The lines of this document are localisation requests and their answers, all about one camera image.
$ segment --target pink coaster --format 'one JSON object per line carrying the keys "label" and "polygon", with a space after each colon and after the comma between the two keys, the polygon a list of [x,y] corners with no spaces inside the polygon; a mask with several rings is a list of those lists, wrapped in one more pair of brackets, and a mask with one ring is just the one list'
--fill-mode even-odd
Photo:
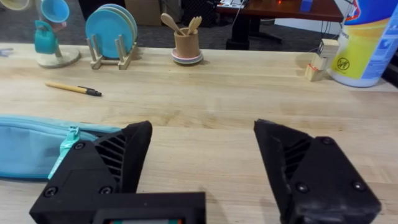
{"label": "pink coaster", "polygon": [[191,61],[191,60],[196,60],[196,59],[200,58],[201,50],[199,50],[199,55],[196,56],[196,57],[193,57],[193,58],[181,58],[181,57],[179,57],[178,54],[177,54],[177,50],[176,49],[173,49],[172,55],[173,55],[174,58],[179,59],[179,60]]}

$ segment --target yellow pen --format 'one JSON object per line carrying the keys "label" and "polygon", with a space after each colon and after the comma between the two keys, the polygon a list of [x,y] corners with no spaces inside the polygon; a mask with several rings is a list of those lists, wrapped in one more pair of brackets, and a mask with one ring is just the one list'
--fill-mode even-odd
{"label": "yellow pen", "polygon": [[95,89],[87,88],[87,87],[83,87],[83,86],[70,86],[70,85],[65,85],[65,84],[55,83],[55,82],[45,82],[44,84],[46,86],[60,88],[63,90],[74,91],[77,93],[87,94],[87,95],[91,95],[91,96],[102,96],[102,93],[96,91]]}

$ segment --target black plastic housing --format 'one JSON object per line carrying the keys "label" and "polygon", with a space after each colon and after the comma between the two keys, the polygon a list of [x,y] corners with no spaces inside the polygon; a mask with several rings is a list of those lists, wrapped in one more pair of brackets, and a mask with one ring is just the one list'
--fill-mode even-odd
{"label": "black plastic housing", "polygon": [[75,143],[31,208],[32,218],[38,224],[135,219],[205,224],[204,192],[136,194],[151,136],[146,121],[95,142]]}
{"label": "black plastic housing", "polygon": [[380,201],[332,138],[261,119],[254,132],[283,224],[368,224],[380,212]]}

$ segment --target wooden spoon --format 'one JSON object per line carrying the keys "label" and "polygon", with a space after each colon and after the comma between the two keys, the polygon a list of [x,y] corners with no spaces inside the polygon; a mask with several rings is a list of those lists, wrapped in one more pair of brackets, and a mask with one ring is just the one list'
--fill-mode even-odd
{"label": "wooden spoon", "polygon": [[186,34],[184,34],[180,28],[178,28],[178,26],[176,25],[176,23],[174,22],[174,19],[167,13],[162,13],[162,15],[160,16],[160,19],[162,20],[162,22],[166,25],[168,25],[171,29],[173,29],[175,32],[177,32],[180,35],[184,35],[186,36]]}
{"label": "wooden spoon", "polygon": [[194,17],[191,19],[191,22],[189,23],[189,26],[188,26],[188,33],[187,33],[188,35],[192,34],[195,31],[194,29],[192,29],[192,25],[194,25],[194,23],[196,23],[197,19],[198,19],[198,17]]}

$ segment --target blue pouch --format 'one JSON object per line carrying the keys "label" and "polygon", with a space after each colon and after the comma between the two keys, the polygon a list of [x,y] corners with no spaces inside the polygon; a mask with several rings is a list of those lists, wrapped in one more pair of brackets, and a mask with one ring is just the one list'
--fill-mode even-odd
{"label": "blue pouch", "polygon": [[94,141],[121,128],[32,116],[0,116],[0,177],[46,179],[60,147],[74,138]]}

